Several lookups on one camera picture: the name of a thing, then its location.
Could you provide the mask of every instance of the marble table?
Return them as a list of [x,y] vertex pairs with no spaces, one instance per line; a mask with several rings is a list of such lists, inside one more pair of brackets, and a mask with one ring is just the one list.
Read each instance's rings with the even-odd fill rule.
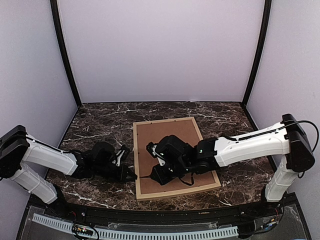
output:
[[[203,138],[251,132],[249,120],[236,102],[124,102],[83,104],[73,119],[61,149],[89,150],[106,141],[116,149],[133,149],[133,123],[194,117]],[[126,164],[134,169],[134,155]],[[140,211],[180,211],[235,206],[260,200],[262,188],[273,176],[266,157],[245,160],[217,170],[221,187],[207,192],[151,201],[137,201],[134,182],[105,181],[96,176],[74,179],[49,170],[47,180],[58,185],[70,203]]]

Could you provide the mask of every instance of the marble tabletop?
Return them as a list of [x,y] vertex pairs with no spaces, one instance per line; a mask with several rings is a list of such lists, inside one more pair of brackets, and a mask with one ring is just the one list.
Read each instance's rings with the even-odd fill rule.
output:
[[[116,149],[122,144],[133,149],[134,122],[185,117],[195,118],[204,139],[218,137],[222,132],[234,136],[253,130],[236,102],[87,103],[80,107],[60,148],[86,151],[96,142],[106,141]],[[134,170],[133,152],[125,163]],[[110,182],[99,176],[79,180],[52,169],[46,179],[58,185],[70,203],[120,210],[180,211],[257,202],[274,173],[266,157],[238,162],[216,172],[220,188],[148,201],[136,200],[134,182]]]

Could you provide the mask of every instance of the black vertical post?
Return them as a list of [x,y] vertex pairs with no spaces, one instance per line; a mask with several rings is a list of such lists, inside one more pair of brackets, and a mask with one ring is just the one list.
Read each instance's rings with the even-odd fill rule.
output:
[[265,0],[264,1],[264,10],[263,10],[263,16],[262,16],[260,35],[259,35],[258,44],[257,44],[256,51],[255,51],[255,56],[254,56],[254,60],[253,60],[253,65],[252,65],[249,81],[246,86],[246,90],[245,90],[244,97],[242,100],[242,104],[244,106],[247,106],[247,104],[248,104],[248,101],[249,101],[249,98],[250,98],[250,95],[252,92],[252,88],[254,87],[255,79],[257,76],[259,63],[261,60],[262,51],[264,49],[264,44],[265,44],[265,40],[266,40],[266,34],[267,34],[269,16],[270,16],[270,10],[271,10],[271,3],[272,3],[272,0]]
[[50,3],[51,3],[51,11],[52,11],[52,17],[53,17],[56,38],[58,40],[65,73],[68,78],[70,88],[71,88],[74,100],[76,102],[76,105],[78,107],[80,107],[82,105],[82,103],[81,103],[79,92],[78,92],[78,89],[76,86],[74,75],[71,70],[68,54],[67,54],[66,44],[65,44],[64,35],[62,32],[60,17],[59,17],[58,3],[57,3],[57,0],[50,0]]

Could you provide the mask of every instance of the brown panel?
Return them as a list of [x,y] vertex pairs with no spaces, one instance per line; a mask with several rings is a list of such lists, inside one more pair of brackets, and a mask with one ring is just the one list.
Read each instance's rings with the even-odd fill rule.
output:
[[[134,124],[134,128],[134,134],[136,134],[133,136],[136,142],[134,151],[135,158],[137,158],[135,159],[135,167],[138,167],[138,169],[136,169],[136,174],[138,174],[139,177],[136,181],[138,200],[143,200],[144,195],[147,196],[145,197],[146,200],[174,197],[181,194],[202,192],[220,186],[215,172],[207,172],[200,175],[195,174],[193,186],[183,184],[178,178],[163,186],[150,178],[141,178],[149,176],[152,167],[159,163],[158,160],[153,158],[146,150],[146,146],[149,142],[158,143],[165,136],[176,135],[184,142],[189,143],[191,146],[195,146],[202,139],[193,117],[138,122]],[[191,182],[190,174],[187,174],[183,180]]]

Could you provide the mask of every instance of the robotic arm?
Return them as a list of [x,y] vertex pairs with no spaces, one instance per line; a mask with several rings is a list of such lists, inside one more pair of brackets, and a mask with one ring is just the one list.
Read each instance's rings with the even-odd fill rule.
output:
[[201,140],[195,147],[175,135],[159,143],[150,142],[146,149],[159,164],[150,178],[165,185],[185,174],[203,174],[243,160],[282,155],[281,163],[261,196],[269,203],[279,202],[298,174],[315,163],[308,138],[291,114],[268,128],[238,135]]
[[44,203],[52,204],[59,197],[60,189],[40,177],[26,163],[35,163],[55,169],[77,179],[100,175],[120,182],[134,181],[137,176],[121,164],[129,154],[122,146],[118,153],[107,142],[98,142],[92,150],[63,151],[36,140],[18,125],[0,138],[0,178],[11,179]]

